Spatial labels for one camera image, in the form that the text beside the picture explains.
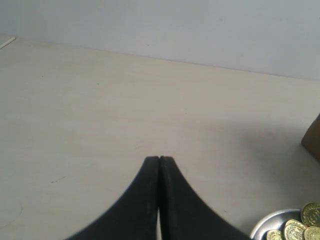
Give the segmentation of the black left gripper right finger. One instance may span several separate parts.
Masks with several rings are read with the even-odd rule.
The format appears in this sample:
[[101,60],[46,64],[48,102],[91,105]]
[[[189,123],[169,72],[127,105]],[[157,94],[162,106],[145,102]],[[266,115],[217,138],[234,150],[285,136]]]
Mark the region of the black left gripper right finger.
[[193,190],[173,157],[159,159],[158,207],[163,240],[248,240]]

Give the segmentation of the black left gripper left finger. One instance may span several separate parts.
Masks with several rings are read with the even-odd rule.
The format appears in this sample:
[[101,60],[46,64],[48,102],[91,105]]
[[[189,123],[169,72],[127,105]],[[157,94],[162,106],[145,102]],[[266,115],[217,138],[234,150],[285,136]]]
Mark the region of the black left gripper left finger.
[[156,240],[159,157],[148,156],[122,196],[70,240]]

